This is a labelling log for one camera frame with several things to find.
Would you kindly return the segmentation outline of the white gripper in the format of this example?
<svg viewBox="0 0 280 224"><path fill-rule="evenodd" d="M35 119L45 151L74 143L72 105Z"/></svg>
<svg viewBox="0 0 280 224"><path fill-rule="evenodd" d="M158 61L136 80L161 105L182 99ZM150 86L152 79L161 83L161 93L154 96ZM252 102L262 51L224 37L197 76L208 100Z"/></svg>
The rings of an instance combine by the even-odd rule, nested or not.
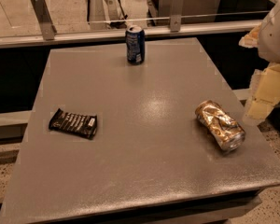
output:
<svg viewBox="0 0 280 224"><path fill-rule="evenodd" d="M251 97L246 100L244 119L264 121L280 102L280 63L256 70L250 81Z"/></svg>

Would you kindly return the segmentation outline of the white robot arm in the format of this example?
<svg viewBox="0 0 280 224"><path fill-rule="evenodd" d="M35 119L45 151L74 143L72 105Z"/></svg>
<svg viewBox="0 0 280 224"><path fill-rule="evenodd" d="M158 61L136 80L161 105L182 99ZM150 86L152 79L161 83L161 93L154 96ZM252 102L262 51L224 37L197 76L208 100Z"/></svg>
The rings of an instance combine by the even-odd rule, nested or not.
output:
<svg viewBox="0 0 280 224"><path fill-rule="evenodd" d="M258 125L280 103L280 0L259 26L240 39L239 45L257 48L260 58L269 62L263 71L254 72L245 103L243 121Z"/></svg>

